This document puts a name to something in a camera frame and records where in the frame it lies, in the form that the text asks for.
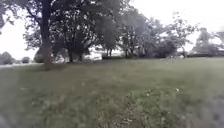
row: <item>distant tree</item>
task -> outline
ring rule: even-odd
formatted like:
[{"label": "distant tree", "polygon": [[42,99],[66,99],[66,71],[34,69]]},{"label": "distant tree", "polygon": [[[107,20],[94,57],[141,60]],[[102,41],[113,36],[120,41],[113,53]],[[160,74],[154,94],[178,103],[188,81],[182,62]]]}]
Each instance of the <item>distant tree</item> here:
[{"label": "distant tree", "polygon": [[224,45],[224,32],[220,31],[214,34],[215,37],[218,37],[222,41],[222,45]]},{"label": "distant tree", "polygon": [[13,60],[14,60],[12,58],[12,56],[8,52],[2,53],[1,59],[2,59],[2,63],[4,65],[6,65],[6,64],[13,64]]},{"label": "distant tree", "polygon": [[191,41],[187,37],[198,30],[198,24],[190,25],[187,20],[181,17],[179,12],[174,13],[173,19],[173,24],[167,26],[167,34],[168,36],[172,36],[173,39],[175,37],[175,46],[182,48],[183,52],[185,52],[185,44],[191,44]]},{"label": "distant tree", "polygon": [[22,58],[22,63],[23,63],[23,64],[28,64],[28,63],[30,63],[30,58],[29,58],[29,57],[23,57],[23,58]]},{"label": "distant tree", "polygon": [[209,44],[209,40],[212,38],[212,35],[208,33],[206,28],[200,29],[201,33],[197,39],[198,44]]}]

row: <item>tree trunk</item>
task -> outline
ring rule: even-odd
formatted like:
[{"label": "tree trunk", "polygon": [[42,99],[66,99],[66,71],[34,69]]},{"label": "tree trunk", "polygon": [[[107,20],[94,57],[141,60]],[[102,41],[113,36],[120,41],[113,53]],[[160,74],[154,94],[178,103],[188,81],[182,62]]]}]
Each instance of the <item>tree trunk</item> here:
[{"label": "tree trunk", "polygon": [[69,57],[69,63],[73,63],[74,57],[73,52],[71,50],[68,50],[68,57]]},{"label": "tree trunk", "polygon": [[125,49],[125,58],[128,58],[128,50]]},{"label": "tree trunk", "polygon": [[51,41],[49,32],[49,18],[51,14],[51,0],[42,1],[42,22],[41,22],[41,38],[43,48],[43,60],[46,70],[50,70],[52,67],[52,56],[51,56]]},{"label": "tree trunk", "polygon": [[78,60],[79,60],[79,61],[82,61],[82,59],[83,59],[83,58],[82,58],[82,54],[81,54],[81,55],[78,55]]},{"label": "tree trunk", "polygon": [[109,50],[109,55],[112,56],[112,49]]},{"label": "tree trunk", "polygon": [[187,58],[187,55],[186,55],[186,52],[185,52],[185,48],[184,47],[181,47],[181,48],[183,50],[183,56],[184,56],[184,58]]},{"label": "tree trunk", "polygon": [[109,50],[107,49],[107,55],[106,55],[107,57],[109,56]]}]

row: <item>overcast sky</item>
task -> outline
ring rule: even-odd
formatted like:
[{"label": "overcast sky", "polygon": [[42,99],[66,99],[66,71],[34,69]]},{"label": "overcast sky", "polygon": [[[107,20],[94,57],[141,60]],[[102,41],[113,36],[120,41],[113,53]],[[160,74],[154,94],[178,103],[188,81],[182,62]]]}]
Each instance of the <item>overcast sky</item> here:
[{"label": "overcast sky", "polygon": [[[208,31],[224,29],[224,0],[133,0],[133,5],[147,17],[154,17],[168,24],[172,21],[174,11],[183,12],[185,19],[190,23],[200,23]],[[6,24],[0,35],[0,53],[8,51],[14,58],[24,56],[33,58],[34,51],[25,51],[23,40],[24,21],[17,21],[15,25]],[[190,39],[195,42],[197,34]]]}]

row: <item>grass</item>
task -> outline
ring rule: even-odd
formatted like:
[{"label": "grass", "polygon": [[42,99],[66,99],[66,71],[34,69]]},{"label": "grass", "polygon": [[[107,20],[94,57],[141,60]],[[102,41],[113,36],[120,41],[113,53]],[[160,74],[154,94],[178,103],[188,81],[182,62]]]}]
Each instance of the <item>grass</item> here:
[{"label": "grass", "polygon": [[117,60],[51,72],[1,69],[0,107],[21,128],[185,128],[223,92],[223,63]]}]

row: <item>shrub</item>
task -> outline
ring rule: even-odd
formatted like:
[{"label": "shrub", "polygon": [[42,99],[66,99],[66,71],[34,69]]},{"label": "shrub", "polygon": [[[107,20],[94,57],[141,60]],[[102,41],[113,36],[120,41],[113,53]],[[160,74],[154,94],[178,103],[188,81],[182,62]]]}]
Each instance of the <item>shrub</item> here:
[{"label": "shrub", "polygon": [[23,64],[28,64],[28,63],[30,63],[30,58],[29,58],[29,57],[23,57],[23,59],[22,59],[22,63],[23,63]]},{"label": "shrub", "polygon": [[36,54],[34,57],[34,61],[36,63],[43,63],[44,62],[43,56],[41,54]]}]

